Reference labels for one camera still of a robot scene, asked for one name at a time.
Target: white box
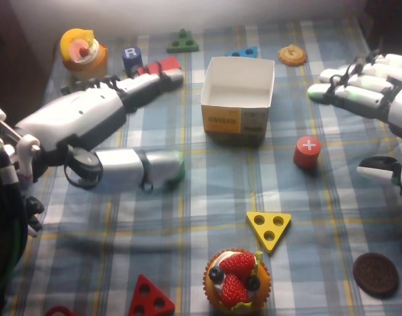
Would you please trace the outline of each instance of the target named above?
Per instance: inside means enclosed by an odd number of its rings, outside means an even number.
[[[204,130],[264,136],[273,87],[274,61],[212,58],[201,95]]]

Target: blueberry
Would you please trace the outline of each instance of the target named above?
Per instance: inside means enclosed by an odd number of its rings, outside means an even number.
[[[248,291],[255,292],[255,291],[259,290],[260,287],[261,287],[261,282],[260,282],[259,278],[256,275],[251,276],[247,280],[246,289]]]
[[[221,270],[219,266],[215,266],[209,270],[208,276],[211,279],[211,281],[218,284],[221,283],[222,280],[224,279],[224,271]]]

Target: table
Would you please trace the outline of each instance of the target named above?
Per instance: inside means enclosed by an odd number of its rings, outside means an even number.
[[[120,50],[138,45],[143,62],[167,56],[176,34],[105,40],[109,73],[122,71]],[[139,274],[175,304],[176,315],[214,315],[202,278],[210,257],[226,248],[262,249],[246,212],[292,215],[271,256],[272,292],[264,315],[402,315],[402,197],[398,188],[361,178],[356,166],[375,154],[402,159],[402,142],[379,122],[311,103],[307,88],[325,68],[350,63],[367,46],[355,20],[323,20],[194,32],[196,53],[177,54],[183,88],[160,96],[129,117],[102,146],[178,149],[186,179],[173,192],[97,195],[68,185],[63,168],[34,186],[47,208],[44,231],[28,243],[8,289],[5,315],[43,315],[64,305],[78,315],[126,315]],[[291,43],[309,62],[288,68],[277,58]],[[224,147],[202,127],[200,95],[211,57],[256,45],[276,61],[264,144]],[[67,82],[60,59],[46,100]],[[292,162],[297,139],[317,136],[318,172]],[[352,266],[368,251],[388,256],[401,285],[385,301],[364,294]]]

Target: strawberry cupcake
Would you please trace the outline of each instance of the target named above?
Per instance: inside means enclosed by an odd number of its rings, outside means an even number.
[[[261,254],[228,249],[208,262],[203,285],[212,306],[228,315],[249,315],[263,307],[271,292],[271,277]]]

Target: triangle block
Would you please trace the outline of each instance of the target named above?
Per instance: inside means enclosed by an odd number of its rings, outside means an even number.
[[[128,316],[172,315],[174,303],[143,275],[138,276]]]
[[[274,249],[291,220],[290,214],[282,213],[247,212],[246,215],[268,253]]]
[[[199,45],[191,37],[189,31],[181,29],[179,36],[167,47],[167,53],[185,53],[190,51],[199,51]]]
[[[237,51],[231,51],[226,54],[227,57],[250,57],[250,58],[256,58],[258,55],[258,47],[252,46],[252,47],[246,47],[243,49],[238,49]]]

